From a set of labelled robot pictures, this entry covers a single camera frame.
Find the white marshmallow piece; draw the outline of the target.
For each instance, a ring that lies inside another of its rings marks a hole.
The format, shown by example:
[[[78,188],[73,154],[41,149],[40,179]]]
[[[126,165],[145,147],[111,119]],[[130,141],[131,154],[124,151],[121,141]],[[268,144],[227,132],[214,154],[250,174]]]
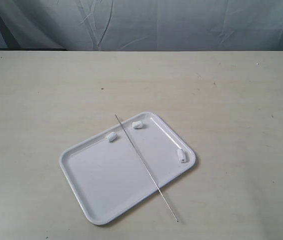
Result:
[[[142,120],[134,121],[131,125],[133,129],[142,129],[144,127],[144,123]]]
[[[187,162],[186,152],[182,148],[177,149],[178,161],[181,163]]]
[[[114,141],[117,138],[117,133],[116,132],[111,132],[106,136],[106,140],[110,143]]]

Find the thin metal skewer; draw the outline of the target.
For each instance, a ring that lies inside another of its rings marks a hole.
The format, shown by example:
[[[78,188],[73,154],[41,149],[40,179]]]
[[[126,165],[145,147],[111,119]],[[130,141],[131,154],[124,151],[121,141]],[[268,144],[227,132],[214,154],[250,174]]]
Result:
[[[177,223],[179,223],[179,219],[177,218],[177,216],[176,216],[176,214],[174,213],[174,211],[173,211],[171,205],[168,203],[166,197],[164,196],[164,194],[162,193],[162,191],[161,191],[161,189],[159,188],[158,184],[156,183],[156,181],[155,181],[155,179],[154,179],[154,177],[153,177],[151,171],[149,170],[149,168],[148,168],[146,162],[145,162],[144,159],[143,159],[142,154],[139,152],[138,148],[134,145],[132,139],[130,138],[129,134],[128,134],[127,131],[125,130],[124,125],[123,125],[122,122],[120,121],[119,117],[118,117],[116,114],[114,114],[114,116],[115,116],[116,120],[118,121],[120,127],[122,128],[124,134],[126,135],[128,141],[130,142],[131,146],[133,147],[134,151],[135,151],[136,154],[138,155],[138,157],[139,157],[141,163],[143,164],[143,167],[144,167],[145,170],[147,171],[149,177],[151,178],[151,180],[152,180],[153,184],[155,185],[157,191],[158,191],[159,194],[161,195],[163,201],[164,201],[165,204],[167,205],[167,207],[168,207],[169,211],[171,212],[172,216],[174,217],[175,221],[176,221]]]

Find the white rectangular plastic tray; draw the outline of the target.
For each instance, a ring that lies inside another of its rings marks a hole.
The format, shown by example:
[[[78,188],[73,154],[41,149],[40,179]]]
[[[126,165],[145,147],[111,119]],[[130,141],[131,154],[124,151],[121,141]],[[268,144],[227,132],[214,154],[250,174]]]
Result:
[[[144,127],[133,129],[136,121],[143,121]],[[141,112],[121,123],[159,188],[196,163],[195,152],[158,115]],[[117,138],[108,142],[111,132]],[[185,151],[187,162],[179,162],[177,149]],[[111,222],[157,191],[119,124],[65,150],[59,165],[94,225]]]

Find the grey wrinkled backdrop cloth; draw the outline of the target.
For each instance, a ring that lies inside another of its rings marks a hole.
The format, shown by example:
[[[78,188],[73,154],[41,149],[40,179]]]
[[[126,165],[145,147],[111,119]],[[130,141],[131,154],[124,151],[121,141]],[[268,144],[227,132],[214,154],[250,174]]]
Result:
[[[283,0],[0,0],[0,49],[283,51]]]

